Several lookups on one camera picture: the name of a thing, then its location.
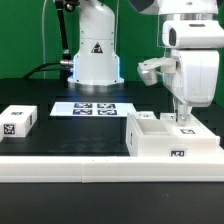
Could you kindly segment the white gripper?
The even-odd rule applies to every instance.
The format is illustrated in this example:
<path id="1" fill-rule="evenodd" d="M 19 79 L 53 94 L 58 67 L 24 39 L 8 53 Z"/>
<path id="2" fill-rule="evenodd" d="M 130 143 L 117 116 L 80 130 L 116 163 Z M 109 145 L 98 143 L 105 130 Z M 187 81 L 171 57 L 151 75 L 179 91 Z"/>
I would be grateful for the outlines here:
<path id="1" fill-rule="evenodd" d="M 163 83 L 179 99 L 176 121 L 188 122 L 191 106 L 209 106 L 214 98 L 224 30 L 216 20 L 166 21 L 162 42 L 171 49 L 166 57 L 174 60 L 171 70 L 163 69 Z"/>

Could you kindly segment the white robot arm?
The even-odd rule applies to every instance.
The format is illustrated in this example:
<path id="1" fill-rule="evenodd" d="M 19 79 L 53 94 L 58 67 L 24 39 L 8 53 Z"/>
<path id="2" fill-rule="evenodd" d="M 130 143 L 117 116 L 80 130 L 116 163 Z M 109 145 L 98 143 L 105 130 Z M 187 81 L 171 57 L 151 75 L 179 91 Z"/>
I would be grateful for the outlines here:
<path id="1" fill-rule="evenodd" d="M 114 50 L 115 17 L 98 0 L 79 0 L 80 47 L 69 82 L 90 90 L 121 82 Z M 173 94 L 178 123 L 190 120 L 194 107 L 211 104 L 219 69 L 218 50 L 224 47 L 224 28 L 217 21 L 224 0 L 128 0 L 141 14 L 158 17 L 157 44 L 164 56 L 138 64 L 147 85 L 163 84 Z"/>

